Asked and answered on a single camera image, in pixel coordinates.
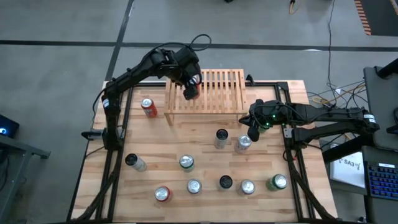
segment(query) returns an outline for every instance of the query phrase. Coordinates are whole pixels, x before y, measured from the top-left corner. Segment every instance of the blue backlit keyboard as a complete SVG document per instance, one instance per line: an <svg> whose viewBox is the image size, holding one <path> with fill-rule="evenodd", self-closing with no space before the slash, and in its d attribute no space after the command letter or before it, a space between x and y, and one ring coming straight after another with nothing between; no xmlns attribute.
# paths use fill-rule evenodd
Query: blue backlit keyboard
<svg viewBox="0 0 398 224"><path fill-rule="evenodd" d="M398 200L398 169L368 163L366 171L370 196Z"/></svg>

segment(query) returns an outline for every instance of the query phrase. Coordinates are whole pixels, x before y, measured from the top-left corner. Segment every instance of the concrete floor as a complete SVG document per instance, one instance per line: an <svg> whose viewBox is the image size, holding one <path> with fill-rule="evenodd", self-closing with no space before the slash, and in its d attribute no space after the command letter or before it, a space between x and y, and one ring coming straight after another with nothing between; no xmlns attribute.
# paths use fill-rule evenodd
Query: concrete floor
<svg viewBox="0 0 398 224"><path fill-rule="evenodd" d="M0 40L116 42L128 0L0 0ZM328 46L330 0L306 0L290 16L289 0L135 0L124 42L190 42L207 33L215 44ZM398 47L397 37L364 33L353 0L336 0L332 46ZM21 124L18 139L52 152L34 158L12 213L28 223L66 219L91 127L91 104L104 81L113 47L0 45L0 113ZM122 47L114 77L135 66L146 48ZM256 80L305 80L325 91L328 52L208 49L202 68L243 68ZM397 52L332 52L331 82L359 81L366 66L385 65ZM360 106L365 102L358 100ZM364 215L360 195L334 190L339 217Z"/></svg>

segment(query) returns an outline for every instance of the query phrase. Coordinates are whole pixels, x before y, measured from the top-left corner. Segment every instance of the wooden rack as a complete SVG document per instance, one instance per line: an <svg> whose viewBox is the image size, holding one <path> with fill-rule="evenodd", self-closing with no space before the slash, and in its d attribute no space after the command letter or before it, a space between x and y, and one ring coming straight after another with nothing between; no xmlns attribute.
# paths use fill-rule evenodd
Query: wooden rack
<svg viewBox="0 0 398 224"><path fill-rule="evenodd" d="M237 119L248 113L243 69L203 69L200 96L185 100L184 87L166 83L164 115L170 126L178 114L235 114Z"/></svg>

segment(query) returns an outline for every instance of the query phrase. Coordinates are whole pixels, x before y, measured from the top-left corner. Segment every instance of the wooden tabletop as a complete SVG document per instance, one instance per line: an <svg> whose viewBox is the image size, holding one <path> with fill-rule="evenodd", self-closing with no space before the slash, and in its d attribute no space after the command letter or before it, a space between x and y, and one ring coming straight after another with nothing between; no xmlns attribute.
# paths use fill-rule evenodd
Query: wooden tabletop
<svg viewBox="0 0 398 224"><path fill-rule="evenodd" d="M294 103L308 103L304 82L287 81ZM261 98L274 100L271 87L246 87L248 105ZM144 98L153 99L158 117L148 119L140 106ZM240 126L234 115L178 115L170 127L164 117L164 87L134 88L130 118L126 132L123 158L136 153L147 163L145 172L137 172L122 164L114 222L292 222L297 221L287 162L282 158L284 142L280 126L260 135L245 154L236 154L233 144L237 137L246 134L248 127ZM94 128L105 126L105 115L99 106ZM224 128L229 139L224 149L215 149L215 133ZM88 153L101 147L102 140L92 141ZM194 157L195 168L183 172L178 164L182 154ZM106 151L90 155L83 167L72 218L83 213L100 189ZM319 149L303 150L308 181L312 192L333 216L337 216L329 180ZM265 181L275 174L288 178L284 190L271 192ZM217 181L222 175L230 175L234 184L226 192L217 191ZM191 195L187 191L188 180L202 182L202 193ZM253 180L256 191L249 196L236 193L237 183ZM165 185L174 196L167 203L156 202L154 190ZM304 216L308 217L305 198L300 190ZM103 215L108 211L106 197Z"/></svg>

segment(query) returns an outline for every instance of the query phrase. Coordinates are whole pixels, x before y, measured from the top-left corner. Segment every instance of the desk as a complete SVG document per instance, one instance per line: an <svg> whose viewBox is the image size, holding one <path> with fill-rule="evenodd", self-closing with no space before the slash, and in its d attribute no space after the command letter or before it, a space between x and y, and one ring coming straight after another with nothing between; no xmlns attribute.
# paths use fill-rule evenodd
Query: desk
<svg viewBox="0 0 398 224"><path fill-rule="evenodd" d="M303 81L288 81L288 84L293 102L308 103ZM279 126L261 134L260 140L254 142L246 154L238 155L233 150L233 143L238 136L246 134L248 127L240 126L235 115L181 115L170 127L164 117L164 90L164 87L134 88L123 158L129 153L136 153L147 162L147 170L140 173L122 164L114 222L297 221L291 185L278 192L270 192L265 186L265 180L275 174L284 174L290 180L287 162L282 158L284 142ZM264 101L275 99L275 91L269 87L247 86L246 93L248 105L256 98ZM148 97L153 99L158 109L158 117L154 119L148 119L140 106L141 100ZM124 106L119 120L123 119L123 111ZM94 128L104 126L105 115L102 106L99 106ZM229 132L229 142L221 150L213 146L216 130L220 128ZM87 153L102 144L102 141L90 142ZM194 156L195 169L191 173L184 173L179 168L178 159L182 154ZM106 151L103 150L86 159L72 218L81 215L98 193L105 157ZM321 151L308 147L303 150L303 157L310 188L328 212L336 217ZM233 188L240 180L253 180L255 193L244 197L239 196L235 189L217 191L216 182L225 174L233 178ZM203 188L200 195L187 192L187 180L191 178L201 180ZM166 185L173 191L174 197L170 202L155 201L154 190L160 185ZM308 216L302 191L300 198L303 213ZM109 197L105 199L103 216L108 211L108 201Z"/></svg>

